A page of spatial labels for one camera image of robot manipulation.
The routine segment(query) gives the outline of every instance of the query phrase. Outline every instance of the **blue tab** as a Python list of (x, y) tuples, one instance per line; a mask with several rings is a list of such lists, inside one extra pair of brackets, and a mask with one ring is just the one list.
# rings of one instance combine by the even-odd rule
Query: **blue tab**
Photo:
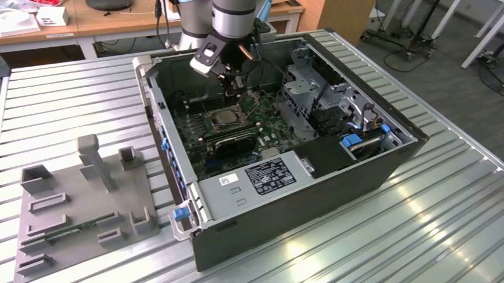
[(390, 131), (390, 127), (384, 124), (380, 125), (380, 129), (382, 131), (387, 134), (387, 132)]
[(163, 139), (163, 142), (160, 143), (160, 149), (167, 150), (169, 148), (169, 144), (167, 143), (167, 138)]
[(180, 221), (181, 219), (188, 218), (189, 215), (191, 215), (191, 211), (188, 210), (188, 207), (176, 208), (173, 210), (175, 221)]
[(343, 137), (342, 142), (346, 147), (350, 147), (354, 144), (360, 143), (362, 139), (356, 134), (348, 134), (347, 136)]

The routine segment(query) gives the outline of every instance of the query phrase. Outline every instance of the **floor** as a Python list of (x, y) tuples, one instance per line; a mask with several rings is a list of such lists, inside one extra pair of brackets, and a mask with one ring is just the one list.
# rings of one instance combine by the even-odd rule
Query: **floor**
[[(378, 8), (387, 11), (392, 0), (378, 0)], [(409, 1), (402, 1), (395, 17), (400, 17)], [(410, 28), (415, 31), (429, 4), (422, 3)], [(443, 11), (438, 8), (426, 27), (430, 35)], [(409, 87), (409, 89), (430, 104), (434, 109), (501, 158), (504, 159), (504, 97), (494, 93), (479, 81), (479, 64), (475, 62), (463, 70), (459, 65), (478, 43), (473, 37), (479, 27), (453, 17), (447, 27), (435, 41), (437, 51), (429, 61), (410, 73), (400, 73), (387, 68), (383, 56), (399, 47), (378, 39), (360, 42), (356, 46), (363, 54)], [(502, 42), (495, 38), (489, 44), (493, 50)], [(390, 57), (388, 64), (400, 70), (410, 69), (423, 57), (407, 62), (402, 57)], [(497, 65), (495, 72), (504, 78), (504, 62)], [(483, 70), (485, 81), (494, 83)]]

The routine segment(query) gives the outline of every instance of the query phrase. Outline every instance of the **green circuit board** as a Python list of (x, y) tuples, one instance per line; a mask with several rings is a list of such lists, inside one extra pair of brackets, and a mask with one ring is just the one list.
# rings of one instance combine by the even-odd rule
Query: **green circuit board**
[[(229, 106), (209, 108), (201, 101), (199, 113), (173, 111), (180, 139), (200, 180), (260, 161), (260, 152), (267, 149), (275, 147), (282, 153), (299, 144), (276, 110), (275, 95), (248, 91)], [(215, 157), (215, 143), (243, 136), (256, 139), (253, 149)]]

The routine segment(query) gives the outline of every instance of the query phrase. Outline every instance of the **aluminum extrusion table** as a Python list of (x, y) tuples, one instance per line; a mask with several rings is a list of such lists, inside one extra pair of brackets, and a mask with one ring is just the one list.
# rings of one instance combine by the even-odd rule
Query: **aluminum extrusion table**
[(13, 70), (1, 85), (0, 283), (11, 281), (22, 166), (77, 164), (73, 138), (100, 154), (141, 149), (161, 232), (37, 282), (499, 282), (501, 161), (335, 34), (311, 35), (431, 136), (379, 189), (267, 244), (196, 272), (171, 234), (173, 205), (146, 125), (132, 55)]

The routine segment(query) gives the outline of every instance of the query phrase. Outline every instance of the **barcode label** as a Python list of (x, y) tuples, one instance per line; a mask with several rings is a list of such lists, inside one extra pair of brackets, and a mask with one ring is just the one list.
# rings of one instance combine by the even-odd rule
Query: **barcode label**
[(54, 38), (54, 37), (72, 37), (73, 36), (73, 33), (68, 33), (68, 34), (48, 34), (45, 35), (46, 38)]
[(236, 174), (229, 174), (227, 176), (223, 176), (219, 178), (220, 185), (224, 186), (227, 184), (231, 184), (232, 182), (237, 181)]

